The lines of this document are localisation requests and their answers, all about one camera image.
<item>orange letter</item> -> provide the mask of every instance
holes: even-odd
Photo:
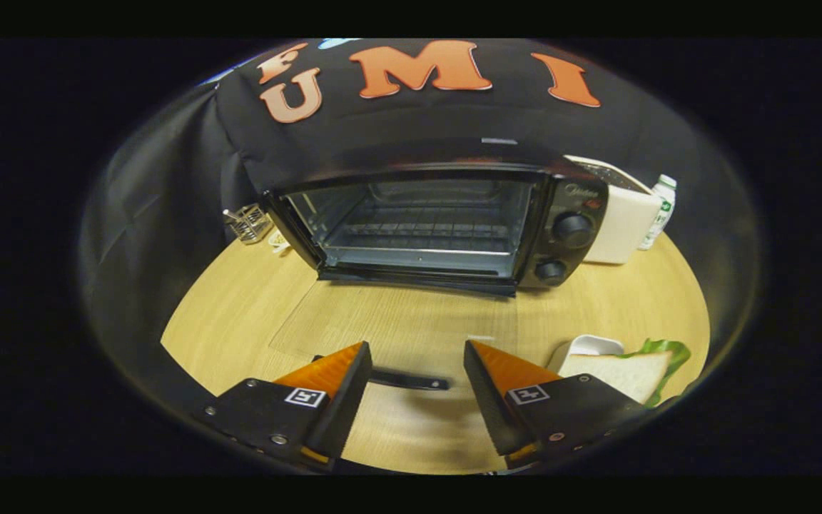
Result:
[[[554,87],[547,90],[552,97],[563,101],[571,101],[586,107],[600,107],[601,102],[593,97],[585,85],[582,74],[584,69],[572,62],[561,61],[542,54],[532,54],[538,61],[544,62],[554,78]]]
[[[363,98],[396,94],[401,88],[389,81],[388,74],[420,91],[434,68],[438,76],[433,85],[441,90],[489,90],[493,84],[480,76],[471,55],[476,48],[477,45],[466,41],[433,41],[413,58],[391,46],[378,46],[353,54],[351,61],[360,63],[366,79],[366,87],[360,91]]]
[[[318,68],[307,69],[307,71],[294,75],[294,78],[290,80],[300,86],[300,92],[305,98],[303,105],[296,109],[291,108],[284,99],[284,84],[268,88],[263,94],[258,95],[258,98],[265,101],[268,113],[271,113],[271,117],[278,123],[292,124],[294,121],[309,118],[323,104],[323,94],[319,92],[319,82],[316,81],[317,73],[319,73]]]
[[[300,43],[300,45],[291,46],[289,49],[284,50],[284,52],[258,65],[255,69],[261,69],[262,71],[262,79],[258,83],[265,84],[265,82],[287,71],[287,68],[290,68],[290,63],[297,58],[297,50],[302,49],[306,45],[306,43]]]

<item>white container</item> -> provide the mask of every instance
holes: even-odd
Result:
[[[607,183],[604,221],[583,261],[626,263],[636,248],[645,241],[652,221],[659,215],[660,196],[612,163],[580,156],[565,157]]]
[[[649,228],[649,233],[646,238],[639,245],[639,250],[649,250],[652,244],[655,243],[659,234],[665,231],[665,225],[668,224],[671,215],[674,214],[674,201],[676,196],[676,188],[678,182],[667,175],[659,175],[659,182],[652,188],[652,192],[661,198],[661,208],[659,215],[652,221],[652,227]]]
[[[570,355],[623,355],[624,345],[614,339],[600,338],[591,334],[583,334],[567,344],[561,345],[551,361],[547,365],[547,370],[560,374],[564,367],[564,362]]]

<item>white toaster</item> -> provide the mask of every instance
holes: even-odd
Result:
[[[629,260],[652,227],[661,198],[610,163],[579,156],[565,156],[607,183],[607,210],[585,263],[623,264]]]

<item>dark background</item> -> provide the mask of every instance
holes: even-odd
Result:
[[[0,39],[0,475],[258,472],[123,388],[81,321],[71,252],[89,182],[123,137],[270,44]],[[653,429],[576,471],[822,475],[822,39],[561,46],[696,114],[734,150],[773,257],[734,359]]]

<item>plastic water bottle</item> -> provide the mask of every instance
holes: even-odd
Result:
[[[668,224],[671,215],[674,214],[674,199],[676,189],[678,188],[678,181],[672,179],[667,175],[659,175],[659,182],[652,188],[652,192],[661,198],[661,208],[659,215],[652,221],[652,226],[649,227],[649,233],[646,238],[639,245],[639,250],[649,250],[652,244],[655,243],[655,238],[665,230],[665,225]]]

